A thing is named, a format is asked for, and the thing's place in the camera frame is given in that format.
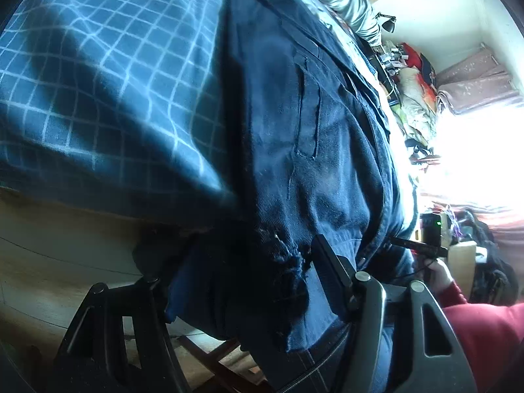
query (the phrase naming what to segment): bed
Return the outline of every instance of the bed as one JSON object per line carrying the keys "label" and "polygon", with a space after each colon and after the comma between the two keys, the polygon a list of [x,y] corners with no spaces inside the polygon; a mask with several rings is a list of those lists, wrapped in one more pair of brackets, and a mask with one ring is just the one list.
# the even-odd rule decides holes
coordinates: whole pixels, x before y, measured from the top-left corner
{"label": "bed", "polygon": [[[378,90],[408,228],[416,195],[402,133],[351,30],[326,5],[376,44],[373,9],[302,1]],[[0,186],[189,227],[242,218],[218,75],[223,2],[23,0],[0,36]]]}

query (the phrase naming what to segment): checkered fabric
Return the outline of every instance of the checkered fabric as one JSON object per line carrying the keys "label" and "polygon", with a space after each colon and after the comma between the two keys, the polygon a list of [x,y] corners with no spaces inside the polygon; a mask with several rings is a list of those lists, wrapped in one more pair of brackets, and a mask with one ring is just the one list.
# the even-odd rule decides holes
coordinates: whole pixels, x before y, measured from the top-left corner
{"label": "checkered fabric", "polygon": [[0,36],[0,185],[200,226],[235,213],[223,0],[24,0]]}

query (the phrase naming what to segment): denim fabric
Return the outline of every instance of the denim fabric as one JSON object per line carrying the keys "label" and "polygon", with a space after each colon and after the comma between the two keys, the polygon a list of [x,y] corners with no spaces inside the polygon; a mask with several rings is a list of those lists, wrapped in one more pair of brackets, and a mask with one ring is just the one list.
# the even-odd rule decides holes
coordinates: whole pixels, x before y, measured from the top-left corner
{"label": "denim fabric", "polygon": [[[386,246],[403,222],[386,117],[336,38],[298,0],[229,0],[226,24],[224,107],[248,218],[193,244],[166,316],[238,338],[278,388],[347,329],[311,264],[314,235],[384,281],[409,273],[412,257]],[[326,391],[339,359],[300,388]]]}

